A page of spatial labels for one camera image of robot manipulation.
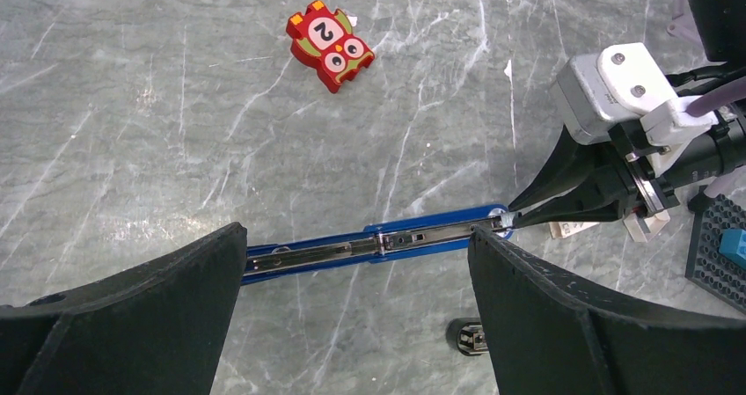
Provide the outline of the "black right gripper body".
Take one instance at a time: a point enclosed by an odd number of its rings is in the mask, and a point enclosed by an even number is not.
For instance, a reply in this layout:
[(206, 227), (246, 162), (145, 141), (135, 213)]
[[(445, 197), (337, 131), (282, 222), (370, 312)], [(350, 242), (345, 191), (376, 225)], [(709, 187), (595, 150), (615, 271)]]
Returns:
[(650, 217), (679, 204), (675, 190), (724, 177), (745, 166), (745, 105), (713, 112), (715, 124), (688, 143), (653, 146), (639, 120), (611, 128), (611, 146), (621, 157), (620, 177), (628, 195), (619, 203), (622, 218)]

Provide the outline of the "staple box tray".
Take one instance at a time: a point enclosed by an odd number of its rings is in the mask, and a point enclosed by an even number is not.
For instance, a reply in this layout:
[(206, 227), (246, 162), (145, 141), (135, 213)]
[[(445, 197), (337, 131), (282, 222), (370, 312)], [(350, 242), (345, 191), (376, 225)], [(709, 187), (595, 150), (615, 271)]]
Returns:
[(632, 213), (623, 220), (623, 224), (634, 242), (647, 243), (655, 238), (669, 221), (670, 215), (664, 210), (650, 217)]

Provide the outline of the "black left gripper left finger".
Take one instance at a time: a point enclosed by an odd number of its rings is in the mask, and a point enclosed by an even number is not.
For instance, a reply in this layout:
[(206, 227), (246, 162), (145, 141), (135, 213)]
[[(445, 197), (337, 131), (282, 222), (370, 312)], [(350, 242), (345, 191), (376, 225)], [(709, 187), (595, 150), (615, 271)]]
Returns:
[(246, 243), (231, 223), (105, 279), (3, 306), (2, 393), (209, 393)]

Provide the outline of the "black silver stapler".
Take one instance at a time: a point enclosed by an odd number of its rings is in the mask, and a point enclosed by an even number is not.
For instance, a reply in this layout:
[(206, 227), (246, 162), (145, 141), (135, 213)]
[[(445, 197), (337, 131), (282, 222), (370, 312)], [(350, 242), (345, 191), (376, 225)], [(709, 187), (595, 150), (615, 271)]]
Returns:
[(488, 353), (480, 318), (454, 318), (447, 325), (445, 339), (452, 349), (465, 356)]

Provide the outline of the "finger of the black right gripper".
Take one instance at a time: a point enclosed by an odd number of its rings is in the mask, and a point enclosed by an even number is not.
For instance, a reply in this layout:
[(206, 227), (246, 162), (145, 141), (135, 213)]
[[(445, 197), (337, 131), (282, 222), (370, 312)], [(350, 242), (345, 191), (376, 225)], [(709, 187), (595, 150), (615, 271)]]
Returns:
[(593, 171), (569, 193), (516, 216), (512, 228), (549, 222), (615, 222), (632, 204), (633, 180), (628, 173)]
[(580, 185), (603, 160), (606, 142), (584, 145), (563, 127), (552, 153), (537, 176), (512, 201), (511, 211), (548, 201)]

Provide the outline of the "blue black stapler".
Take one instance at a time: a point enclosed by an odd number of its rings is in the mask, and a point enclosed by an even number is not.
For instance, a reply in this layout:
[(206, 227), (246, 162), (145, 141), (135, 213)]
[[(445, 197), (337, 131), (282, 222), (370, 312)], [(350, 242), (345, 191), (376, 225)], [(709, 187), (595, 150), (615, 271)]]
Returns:
[(464, 249), (472, 232), (479, 226), (509, 238), (512, 231), (497, 231), (495, 217), (502, 212), (508, 212), (508, 208), (489, 204), (375, 223), (354, 233), (249, 246), (241, 283), (247, 285), (291, 274)]

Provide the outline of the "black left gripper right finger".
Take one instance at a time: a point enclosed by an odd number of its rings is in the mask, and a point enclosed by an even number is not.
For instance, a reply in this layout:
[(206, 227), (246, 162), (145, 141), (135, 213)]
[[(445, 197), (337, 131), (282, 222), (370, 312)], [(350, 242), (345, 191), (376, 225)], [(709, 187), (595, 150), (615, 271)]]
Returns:
[(476, 228), (468, 263), (502, 394), (742, 394), (745, 323), (651, 303)]

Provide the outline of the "white staple box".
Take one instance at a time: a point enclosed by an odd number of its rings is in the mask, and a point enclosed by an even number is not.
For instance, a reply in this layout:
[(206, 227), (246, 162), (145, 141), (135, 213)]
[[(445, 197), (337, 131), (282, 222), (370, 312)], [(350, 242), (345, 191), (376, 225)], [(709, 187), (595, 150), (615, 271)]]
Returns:
[(552, 238), (564, 239), (597, 226), (599, 222), (551, 222), (549, 230)]

